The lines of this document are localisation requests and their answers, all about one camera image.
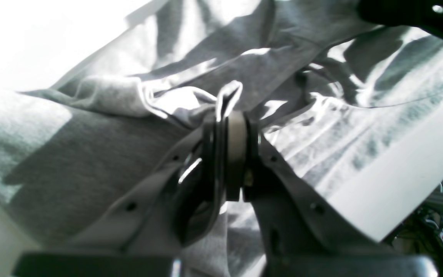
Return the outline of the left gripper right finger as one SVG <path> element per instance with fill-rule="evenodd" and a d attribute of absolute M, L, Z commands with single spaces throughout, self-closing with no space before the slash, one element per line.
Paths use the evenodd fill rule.
<path fill-rule="evenodd" d="M 426 256 L 395 254 L 348 222 L 297 177 L 257 124 L 227 117 L 227 199 L 251 203 L 264 277 L 436 277 Z"/>

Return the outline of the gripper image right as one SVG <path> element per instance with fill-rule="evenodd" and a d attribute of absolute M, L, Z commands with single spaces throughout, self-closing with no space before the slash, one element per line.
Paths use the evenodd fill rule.
<path fill-rule="evenodd" d="M 443 0 L 360 0 L 357 12 L 366 22 L 417 27 L 443 40 Z"/>

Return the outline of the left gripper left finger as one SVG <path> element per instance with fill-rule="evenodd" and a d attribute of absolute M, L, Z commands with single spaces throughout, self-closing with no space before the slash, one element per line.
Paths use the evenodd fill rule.
<path fill-rule="evenodd" d="M 206 119 L 155 171 L 61 247 L 23 254 L 16 277 L 181 277 L 183 247 L 205 236 L 225 199 L 226 124 Z"/>

